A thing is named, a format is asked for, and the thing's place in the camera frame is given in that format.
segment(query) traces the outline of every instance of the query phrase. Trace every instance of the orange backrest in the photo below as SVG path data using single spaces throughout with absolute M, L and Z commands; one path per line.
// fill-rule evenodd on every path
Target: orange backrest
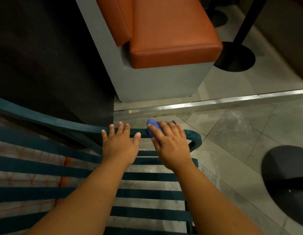
M 132 0 L 96 0 L 117 46 L 131 40 Z

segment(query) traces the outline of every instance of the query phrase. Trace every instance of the person's left arm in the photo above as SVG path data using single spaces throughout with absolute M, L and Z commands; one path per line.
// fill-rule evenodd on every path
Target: person's left arm
M 103 162 L 67 198 L 52 209 L 26 235 L 98 235 L 103 234 L 118 186 L 127 167 L 139 150 L 141 134 L 130 140 L 130 125 L 102 131 Z

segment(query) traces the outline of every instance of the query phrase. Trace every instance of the silver floor trim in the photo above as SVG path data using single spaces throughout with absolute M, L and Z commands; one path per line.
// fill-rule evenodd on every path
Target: silver floor trim
M 152 117 L 166 114 L 179 114 L 214 109 L 233 108 L 247 105 L 270 104 L 282 101 L 291 101 L 303 98 L 303 89 L 290 90 L 266 94 L 236 96 L 209 101 L 179 103 L 165 106 L 150 106 L 114 112 L 115 119 Z

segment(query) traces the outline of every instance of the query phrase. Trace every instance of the blue microfiber cloth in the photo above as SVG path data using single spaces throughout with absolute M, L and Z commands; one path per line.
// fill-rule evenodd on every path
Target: blue microfiber cloth
M 149 119 L 149 120 L 147 120 L 147 125 L 149 125 L 149 124 L 152 124 L 153 126 L 155 126 L 157 129 L 159 129 L 159 130 L 162 132 L 162 129 L 161 129 L 161 127 L 160 127 L 159 124 L 158 124 L 158 121 L 153 120 L 153 119 Z M 147 128 L 147 132 L 148 132 L 148 134 L 149 134 L 150 137 L 154 137 L 154 136 L 155 136 L 155 135 L 153 134 L 153 132 L 150 131 L 149 128 Z

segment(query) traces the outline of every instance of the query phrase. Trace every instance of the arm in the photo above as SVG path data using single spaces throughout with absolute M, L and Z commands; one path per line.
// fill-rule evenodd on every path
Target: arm
M 128 124 L 123 129 L 120 122 L 116 134 L 114 125 L 109 128 L 109 136 L 102 131 L 104 159 L 101 165 L 80 187 L 34 225 L 27 235 L 104 233 L 119 183 L 127 167 L 134 162 L 141 139 L 141 134 L 137 133 L 133 142 L 130 140 Z
M 172 122 L 158 124 L 163 133 L 148 126 L 155 135 L 152 141 L 163 164 L 177 176 L 198 233 L 263 235 L 194 165 L 182 127 Z

